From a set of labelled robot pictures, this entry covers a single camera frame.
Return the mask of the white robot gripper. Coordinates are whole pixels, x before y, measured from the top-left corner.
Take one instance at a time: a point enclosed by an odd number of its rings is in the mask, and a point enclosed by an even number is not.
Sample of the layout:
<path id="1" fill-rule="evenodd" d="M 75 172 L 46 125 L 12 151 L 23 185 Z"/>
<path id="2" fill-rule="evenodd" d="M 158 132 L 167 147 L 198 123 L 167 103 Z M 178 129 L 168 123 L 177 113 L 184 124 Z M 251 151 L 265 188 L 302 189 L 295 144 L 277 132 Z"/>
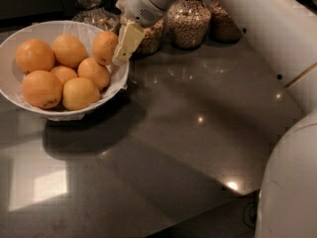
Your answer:
<path id="1" fill-rule="evenodd" d="M 167 4 L 168 0 L 119 0 L 116 3 L 121 13 L 133 22 L 120 26 L 118 44 L 112 58 L 113 64 L 122 65 L 129 61 L 145 37 L 141 26 L 153 26 L 163 17 Z"/>

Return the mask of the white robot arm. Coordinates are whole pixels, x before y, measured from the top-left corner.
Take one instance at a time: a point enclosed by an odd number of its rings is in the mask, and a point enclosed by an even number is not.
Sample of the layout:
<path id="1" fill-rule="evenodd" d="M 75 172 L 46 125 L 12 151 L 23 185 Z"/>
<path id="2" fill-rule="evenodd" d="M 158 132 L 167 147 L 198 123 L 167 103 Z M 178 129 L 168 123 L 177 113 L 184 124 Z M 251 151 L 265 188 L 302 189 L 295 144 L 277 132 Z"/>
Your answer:
<path id="1" fill-rule="evenodd" d="M 317 16 L 296 0 L 219 0 L 299 104 L 264 172 L 255 238 L 317 238 Z"/>

